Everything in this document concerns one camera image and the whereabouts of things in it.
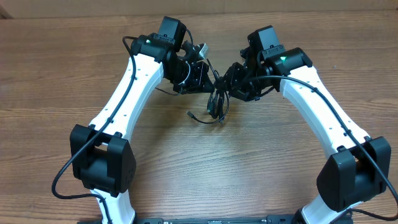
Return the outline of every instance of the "wooden surface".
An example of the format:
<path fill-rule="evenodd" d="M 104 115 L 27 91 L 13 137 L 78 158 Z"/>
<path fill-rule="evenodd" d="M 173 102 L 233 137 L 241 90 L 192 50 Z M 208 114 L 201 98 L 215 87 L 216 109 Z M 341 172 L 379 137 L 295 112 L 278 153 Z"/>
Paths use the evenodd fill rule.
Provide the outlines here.
<path fill-rule="evenodd" d="M 395 10 L 398 0 L 0 0 L 8 17 L 59 18 L 247 12 Z"/>
<path fill-rule="evenodd" d="M 224 74 L 242 62 L 247 35 L 272 24 L 287 49 L 301 47 L 343 109 L 391 144 L 398 187 L 398 11 L 176 16 L 207 42 Z M 0 21 L 0 223 L 76 223 L 100 216 L 95 199 L 59 200 L 50 186 L 70 157 L 69 134 L 105 105 L 127 65 L 124 35 L 150 34 L 161 16 Z M 171 90 L 164 80 L 161 88 Z M 206 115 L 207 94 L 155 91 L 134 129 L 137 172 L 129 188 L 140 217 L 263 217 L 294 213 L 317 194 L 326 162 L 314 134 L 280 93 L 231 99 L 224 125 Z M 63 194 L 87 192 L 68 169 Z M 396 212 L 391 194 L 361 206 Z M 380 223 L 355 215 L 356 223 Z"/>

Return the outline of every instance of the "wood plank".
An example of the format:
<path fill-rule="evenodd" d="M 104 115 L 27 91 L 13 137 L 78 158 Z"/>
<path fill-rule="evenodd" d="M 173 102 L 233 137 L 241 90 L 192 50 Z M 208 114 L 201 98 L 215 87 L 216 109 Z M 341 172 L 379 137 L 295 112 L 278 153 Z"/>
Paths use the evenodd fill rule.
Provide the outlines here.
<path fill-rule="evenodd" d="M 398 0 L 0 0 L 13 18 L 395 10 Z"/>
<path fill-rule="evenodd" d="M 246 36 L 272 24 L 287 49 L 301 47 L 345 111 L 392 148 L 398 185 L 398 13 L 279 12 L 176 16 L 206 41 L 221 74 L 242 62 Z M 76 223 L 100 216 L 94 199 L 59 200 L 50 186 L 70 157 L 68 136 L 107 102 L 127 65 L 124 35 L 156 32 L 161 16 L 0 21 L 0 223 Z M 170 90 L 164 80 L 161 88 Z M 201 119 L 207 94 L 155 91 L 136 124 L 131 203 L 140 217 L 261 217 L 294 213 L 317 194 L 319 142 L 280 93 L 231 100 L 224 125 Z M 87 192 L 67 170 L 63 194 Z M 386 193 L 361 208 L 396 212 Z M 379 223 L 355 215 L 356 223 Z"/>

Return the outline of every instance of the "wooden table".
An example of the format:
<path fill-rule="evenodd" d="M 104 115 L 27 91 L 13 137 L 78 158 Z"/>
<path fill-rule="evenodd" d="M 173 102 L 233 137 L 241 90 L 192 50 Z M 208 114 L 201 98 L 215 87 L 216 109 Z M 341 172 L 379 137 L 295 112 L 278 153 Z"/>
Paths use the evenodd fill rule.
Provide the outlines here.
<path fill-rule="evenodd" d="M 372 137 L 385 136 L 398 187 L 398 11 L 176 16 L 206 42 L 221 74 L 242 62 L 247 35 L 269 24 L 286 49 L 301 47 L 343 109 Z M 87 125 L 119 83 L 121 37 L 157 32 L 162 16 L 0 21 L 0 223 L 76 223 L 100 217 L 93 198 L 59 200 L 50 186 L 70 157 L 69 134 Z M 167 80 L 160 86 L 171 90 Z M 272 92 L 231 100 L 224 125 L 202 125 L 208 94 L 153 92 L 131 141 L 129 188 L 140 217 L 263 217 L 294 213 L 316 196 L 326 162 L 299 112 Z M 63 194 L 88 192 L 68 169 Z M 387 192 L 361 208 L 393 215 Z M 379 223 L 355 215 L 356 223 Z"/>

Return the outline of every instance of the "cable tip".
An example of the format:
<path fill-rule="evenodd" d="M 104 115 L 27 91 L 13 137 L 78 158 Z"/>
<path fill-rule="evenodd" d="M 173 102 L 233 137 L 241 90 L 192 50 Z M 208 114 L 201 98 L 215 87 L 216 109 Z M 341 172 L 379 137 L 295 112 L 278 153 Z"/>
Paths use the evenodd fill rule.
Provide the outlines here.
<path fill-rule="evenodd" d="M 188 115 L 189 117 L 191 117 L 191 118 L 194 118 L 194 117 L 195 117 L 195 115 L 193 115 L 193 113 L 191 113 L 191 111 L 188 111 L 188 112 L 187 112 L 187 115 Z"/>

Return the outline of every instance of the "white plastic part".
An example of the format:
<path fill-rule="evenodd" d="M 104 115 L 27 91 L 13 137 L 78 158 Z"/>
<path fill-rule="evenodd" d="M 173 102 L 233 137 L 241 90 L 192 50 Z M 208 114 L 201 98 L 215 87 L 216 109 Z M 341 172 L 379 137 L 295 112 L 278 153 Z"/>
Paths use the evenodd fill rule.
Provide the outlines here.
<path fill-rule="evenodd" d="M 116 132 L 119 132 L 122 134 L 122 138 L 127 139 L 129 142 L 132 137 L 132 129 L 136 124 L 137 118 L 148 100 L 149 95 L 163 79 L 163 65 L 161 62 L 157 63 L 154 61 L 153 57 L 142 54 L 134 56 L 134 59 L 137 66 L 136 80 L 132 84 L 131 90 L 122 106 L 113 118 L 113 122 L 104 130 L 104 133 L 110 135 L 114 135 Z M 120 102 L 120 99 L 126 92 L 131 80 L 133 69 L 135 68 L 133 68 L 130 58 L 126 72 L 111 99 L 98 116 L 90 123 L 95 125 L 96 130 L 99 130 L 104 125 L 107 118 L 110 117 L 111 113 L 114 111 L 116 105 Z M 112 197 L 109 193 L 98 189 L 94 189 L 91 192 L 93 194 L 100 194 L 106 199 L 106 204 L 113 224 L 133 222 L 135 211 L 131 207 L 128 190 L 124 193 L 120 193 L 116 198 Z M 107 224 L 108 219 L 106 218 L 103 204 L 100 203 L 99 199 L 97 199 L 97 201 L 103 215 L 102 223 Z"/>
<path fill-rule="evenodd" d="M 319 79 L 317 70 L 314 67 L 308 68 L 303 66 L 290 71 L 289 77 L 299 79 L 307 82 L 311 86 L 317 87 L 319 91 L 329 100 L 334 109 L 342 118 L 345 125 L 353 133 L 353 136 L 360 142 L 365 142 L 364 137 L 369 136 L 366 131 L 361 129 L 354 123 L 352 119 L 341 109 L 336 100 L 330 95 L 328 90 Z M 290 102 L 300 111 L 316 137 L 320 141 L 326 159 L 330 155 L 337 153 L 339 146 L 344 146 L 349 149 L 355 146 L 355 143 L 345 135 L 344 129 L 337 121 L 335 115 L 330 111 L 326 103 L 315 92 L 309 88 L 295 83 L 290 80 L 280 81 L 280 91 L 283 96 L 290 100 Z M 307 224 L 323 224 L 330 223 L 342 212 L 335 212 L 331 210 L 318 195 L 311 203 L 304 206 L 302 215 Z"/>
<path fill-rule="evenodd" d="M 119 132 L 122 134 L 122 138 L 127 139 L 128 141 L 131 140 L 132 129 L 136 124 L 137 118 L 148 100 L 149 95 L 163 79 L 162 62 L 157 63 L 154 61 L 153 57 L 143 54 L 134 56 L 134 59 L 137 65 L 137 80 L 132 84 L 132 88 L 127 98 L 124 100 L 124 103 L 113 118 L 113 123 L 109 124 L 104 130 L 104 133 L 110 135 L 114 135 L 116 132 Z M 126 92 L 133 69 L 130 58 L 126 72 L 111 99 L 99 115 L 90 123 L 95 125 L 96 130 L 99 130 L 104 125 L 107 118 L 119 103 L 124 92 Z"/>
<path fill-rule="evenodd" d="M 120 193 L 116 198 L 112 197 L 109 193 L 98 189 L 91 190 L 91 193 L 99 194 L 105 198 L 106 205 L 109 210 L 109 216 L 111 217 L 113 224 L 132 224 L 134 217 L 136 216 L 136 212 L 132 209 L 130 204 L 129 190 L 124 193 Z M 103 214 L 102 224 L 108 224 L 104 205 L 100 203 L 98 198 L 97 202 L 101 209 L 101 213 Z"/>

